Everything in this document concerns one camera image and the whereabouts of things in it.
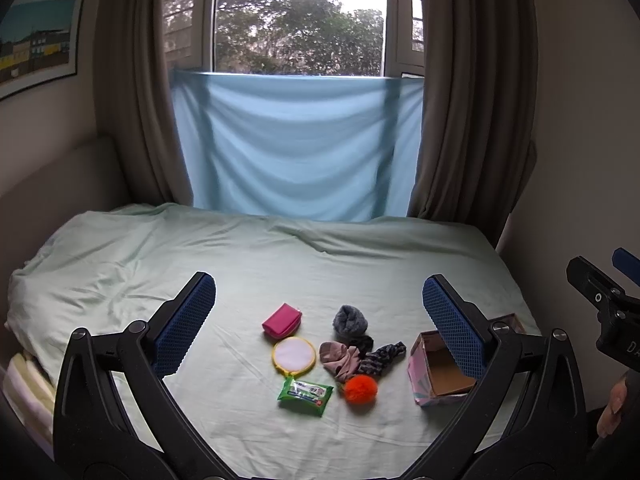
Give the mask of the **person's right hand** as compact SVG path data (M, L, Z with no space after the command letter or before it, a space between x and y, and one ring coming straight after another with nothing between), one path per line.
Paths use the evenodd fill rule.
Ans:
M620 426L620 421L622 420L622 408L628 394L628 380L629 378L635 378L636 376L636 372L633 370L627 370L620 380L612 387L610 396L608 397L608 404L606 404L606 407L597 423L597 434L599 438L606 439L617 429L618 426Z

